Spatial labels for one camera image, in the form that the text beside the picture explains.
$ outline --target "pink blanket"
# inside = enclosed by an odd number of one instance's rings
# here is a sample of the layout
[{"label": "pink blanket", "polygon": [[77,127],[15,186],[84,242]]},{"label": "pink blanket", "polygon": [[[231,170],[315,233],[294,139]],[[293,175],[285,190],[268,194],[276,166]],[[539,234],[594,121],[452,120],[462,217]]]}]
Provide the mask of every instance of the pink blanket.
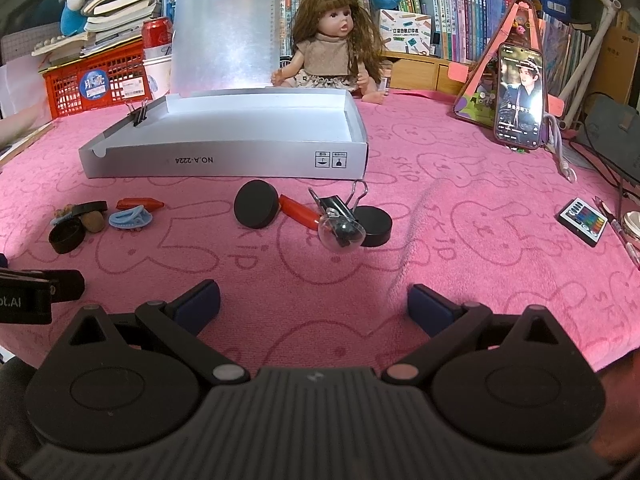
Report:
[{"label": "pink blanket", "polygon": [[[232,204],[245,178],[87,180],[78,147],[126,108],[61,120],[0,174],[0,251],[13,269],[79,269],[86,292],[56,304],[50,326],[0,326],[0,345],[37,366],[79,306],[131,311],[213,278],[222,309],[200,337],[251,371],[391,364],[426,340],[405,314],[412,283],[498,313],[544,304],[594,368],[640,346],[640,272],[612,230],[592,249],[554,219],[577,196],[613,204],[614,192],[590,171],[569,184],[547,152],[499,146],[449,117],[449,106],[400,95],[359,104],[370,139],[362,203],[384,208],[394,227],[387,245],[347,256],[284,215],[261,231],[239,226]],[[308,186],[320,196],[350,190],[349,182],[270,182],[307,204]],[[54,209],[107,200],[112,212],[127,196],[166,207],[141,232],[107,228],[71,254],[48,244]]]}]

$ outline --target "grey bag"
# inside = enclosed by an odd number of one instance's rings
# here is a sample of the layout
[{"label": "grey bag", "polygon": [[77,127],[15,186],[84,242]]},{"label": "grey bag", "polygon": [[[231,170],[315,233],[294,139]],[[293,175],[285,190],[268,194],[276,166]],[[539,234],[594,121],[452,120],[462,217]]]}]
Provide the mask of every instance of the grey bag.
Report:
[{"label": "grey bag", "polygon": [[635,108],[599,95],[575,142],[625,180],[640,185],[640,116]]}]

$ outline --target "doll's hand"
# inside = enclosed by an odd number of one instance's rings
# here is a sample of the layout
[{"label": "doll's hand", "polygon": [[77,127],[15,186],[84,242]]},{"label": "doll's hand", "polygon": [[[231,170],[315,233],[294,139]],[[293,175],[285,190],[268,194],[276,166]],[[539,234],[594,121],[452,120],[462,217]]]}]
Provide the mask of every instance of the doll's hand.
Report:
[{"label": "doll's hand", "polygon": [[369,85],[369,72],[367,72],[366,70],[360,72],[358,74],[358,80],[356,81],[356,84],[359,86],[359,88],[367,87]]},{"label": "doll's hand", "polygon": [[280,86],[284,81],[284,77],[282,76],[282,69],[279,68],[275,72],[271,74],[271,84],[274,86]]}]

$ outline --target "phone screen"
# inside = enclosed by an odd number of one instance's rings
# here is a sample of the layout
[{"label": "phone screen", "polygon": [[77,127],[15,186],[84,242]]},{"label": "phone screen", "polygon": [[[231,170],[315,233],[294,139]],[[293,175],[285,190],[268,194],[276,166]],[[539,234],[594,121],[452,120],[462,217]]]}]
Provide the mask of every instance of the phone screen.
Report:
[{"label": "phone screen", "polygon": [[543,112],[542,55],[502,44],[498,57],[496,137],[508,144],[537,148]]}]

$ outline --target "red plastic basket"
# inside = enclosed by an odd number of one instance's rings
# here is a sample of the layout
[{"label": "red plastic basket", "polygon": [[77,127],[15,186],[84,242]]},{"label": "red plastic basket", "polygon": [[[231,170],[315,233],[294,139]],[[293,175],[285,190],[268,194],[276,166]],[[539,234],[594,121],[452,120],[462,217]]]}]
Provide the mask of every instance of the red plastic basket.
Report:
[{"label": "red plastic basket", "polygon": [[[43,73],[51,117],[151,99],[143,59],[142,41],[136,41]],[[98,87],[88,94],[95,81]]]}]

